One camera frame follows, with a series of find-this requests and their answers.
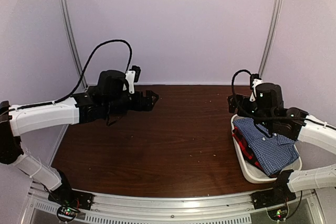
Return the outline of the blue plaid long sleeve shirt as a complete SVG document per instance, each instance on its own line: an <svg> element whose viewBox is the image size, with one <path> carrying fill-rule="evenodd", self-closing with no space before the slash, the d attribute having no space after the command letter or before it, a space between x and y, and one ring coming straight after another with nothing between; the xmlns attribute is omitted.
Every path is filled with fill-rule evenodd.
<svg viewBox="0 0 336 224"><path fill-rule="evenodd" d="M267 176L277 175L299 158L293 140L276 133L272 137L265 136L261 130L265 131L266 128L254 125L251 118L241 118L233 124L245 137Z"/></svg>

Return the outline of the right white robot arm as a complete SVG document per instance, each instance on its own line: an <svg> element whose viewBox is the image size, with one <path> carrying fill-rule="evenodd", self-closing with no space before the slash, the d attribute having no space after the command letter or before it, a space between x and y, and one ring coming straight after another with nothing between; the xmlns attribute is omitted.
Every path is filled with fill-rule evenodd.
<svg viewBox="0 0 336 224"><path fill-rule="evenodd" d="M319 122L314 116L299 108L284 108L281 87L255 79L250 86L251 96L230 95L229 112L250 118L254 128L264 138L283 135L293 141L313 144L335 153L335 127ZM285 170L279 174L269 192L272 203L279 204L289 192L335 187L335 165L310 170Z"/></svg>

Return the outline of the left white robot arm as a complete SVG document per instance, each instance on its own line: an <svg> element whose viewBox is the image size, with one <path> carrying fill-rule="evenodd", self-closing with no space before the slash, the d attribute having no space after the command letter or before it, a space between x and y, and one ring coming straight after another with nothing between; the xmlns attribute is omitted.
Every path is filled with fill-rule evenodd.
<svg viewBox="0 0 336 224"><path fill-rule="evenodd" d="M123 73L117 70L103 71L95 86L85 92L72 94L62 101L50 101L30 105L10 105L1 102L1 163L13 165L29 177L40 182L47 193L60 205L71 205L75 200L66 175L21 147L21 135L57 125L85 124L105 120L110 116L131 111L152 111L159 95L151 90L136 91L134 84L139 70Z"/></svg>

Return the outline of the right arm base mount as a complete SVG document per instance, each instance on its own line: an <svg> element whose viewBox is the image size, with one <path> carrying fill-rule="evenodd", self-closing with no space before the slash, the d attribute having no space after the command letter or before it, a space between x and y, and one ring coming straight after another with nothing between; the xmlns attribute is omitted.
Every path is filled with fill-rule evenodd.
<svg viewBox="0 0 336 224"><path fill-rule="evenodd" d="M295 193L285 192L282 189L269 189L252 193L251 199L254 209L267 211L272 221L285 221L289 217L288 203L297 198Z"/></svg>

